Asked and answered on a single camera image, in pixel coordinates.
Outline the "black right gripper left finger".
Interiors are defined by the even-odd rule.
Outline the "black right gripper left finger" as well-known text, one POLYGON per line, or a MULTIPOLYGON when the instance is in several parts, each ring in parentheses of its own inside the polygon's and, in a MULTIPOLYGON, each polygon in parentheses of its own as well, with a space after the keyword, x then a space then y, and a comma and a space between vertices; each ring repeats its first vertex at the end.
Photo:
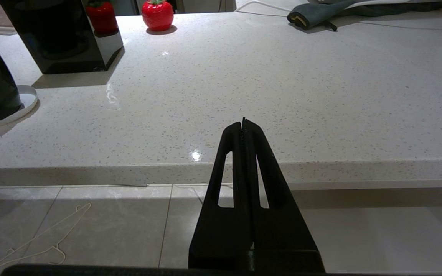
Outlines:
POLYGON ((247 185, 244 178, 242 125, 236 122, 221 135, 200 216, 189 247, 190 269, 246 269, 252 244, 247 185), (219 206, 226 164, 232 153, 233 207, 219 206))

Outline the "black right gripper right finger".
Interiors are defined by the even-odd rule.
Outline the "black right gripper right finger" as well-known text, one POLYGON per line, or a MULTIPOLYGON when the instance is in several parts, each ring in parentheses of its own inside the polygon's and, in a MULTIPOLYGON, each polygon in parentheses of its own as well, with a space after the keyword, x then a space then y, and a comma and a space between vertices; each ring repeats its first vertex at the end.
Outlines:
POLYGON ((243 152, 254 270, 323 273, 319 250, 268 140, 248 119, 243 119, 243 152))

